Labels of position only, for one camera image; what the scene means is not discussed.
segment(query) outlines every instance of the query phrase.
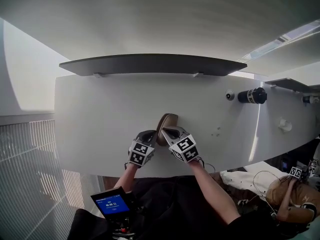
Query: white wall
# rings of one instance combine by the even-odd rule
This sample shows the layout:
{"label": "white wall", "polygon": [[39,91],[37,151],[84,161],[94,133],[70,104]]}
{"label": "white wall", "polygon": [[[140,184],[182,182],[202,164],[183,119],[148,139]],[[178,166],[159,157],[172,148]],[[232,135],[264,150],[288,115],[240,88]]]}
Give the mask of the white wall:
{"label": "white wall", "polygon": [[273,74],[268,77],[267,81],[282,78],[292,78],[307,86],[320,85],[320,61]]}
{"label": "white wall", "polygon": [[0,22],[0,116],[54,111],[56,77],[67,58],[15,26]]}

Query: small camera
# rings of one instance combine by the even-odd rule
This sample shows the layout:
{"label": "small camera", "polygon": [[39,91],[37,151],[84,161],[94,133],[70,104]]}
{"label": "small camera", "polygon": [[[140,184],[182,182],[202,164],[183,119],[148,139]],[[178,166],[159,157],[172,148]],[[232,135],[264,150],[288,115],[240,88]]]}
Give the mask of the small camera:
{"label": "small camera", "polygon": [[235,93],[234,93],[232,90],[228,89],[228,90],[225,92],[225,97],[226,97],[226,99],[227,99],[228,101],[233,101],[234,98],[235,98]]}

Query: human arm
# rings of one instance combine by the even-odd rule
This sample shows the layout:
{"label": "human arm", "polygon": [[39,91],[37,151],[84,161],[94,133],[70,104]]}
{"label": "human arm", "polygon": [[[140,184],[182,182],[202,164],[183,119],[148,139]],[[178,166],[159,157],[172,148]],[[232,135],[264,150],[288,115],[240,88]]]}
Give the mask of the human arm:
{"label": "human arm", "polygon": [[313,212],[309,209],[300,207],[289,207],[291,193],[297,178],[293,177],[288,185],[280,208],[276,214],[276,219],[288,223],[309,223],[313,219]]}
{"label": "human arm", "polygon": [[200,163],[191,161],[188,164],[194,173],[205,200],[223,221],[228,225],[240,217],[234,201],[219,184],[215,182]]}
{"label": "human arm", "polygon": [[126,170],[124,171],[120,179],[117,181],[117,183],[114,185],[114,187],[117,188],[121,186],[124,192],[131,191],[138,168],[138,165],[134,163],[129,163]]}

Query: black sleeve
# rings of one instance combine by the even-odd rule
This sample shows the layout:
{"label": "black sleeve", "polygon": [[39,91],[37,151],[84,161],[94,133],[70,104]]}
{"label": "black sleeve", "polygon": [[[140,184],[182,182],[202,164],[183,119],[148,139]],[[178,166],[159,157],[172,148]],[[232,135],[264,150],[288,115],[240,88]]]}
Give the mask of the black sleeve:
{"label": "black sleeve", "polygon": [[272,217],[267,213],[252,211],[232,221],[226,228],[227,239],[280,239]]}

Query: white cloth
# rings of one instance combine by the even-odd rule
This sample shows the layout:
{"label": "white cloth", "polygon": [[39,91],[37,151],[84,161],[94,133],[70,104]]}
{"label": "white cloth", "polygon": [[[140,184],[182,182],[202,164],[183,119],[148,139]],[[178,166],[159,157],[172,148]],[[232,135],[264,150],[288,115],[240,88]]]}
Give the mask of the white cloth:
{"label": "white cloth", "polygon": [[266,197],[270,184],[277,178],[288,175],[287,173],[278,170],[264,161],[245,166],[244,168],[247,170],[247,172],[227,172],[226,170],[221,171],[219,174],[223,183],[239,190],[250,190],[259,196],[262,194],[264,197]]}

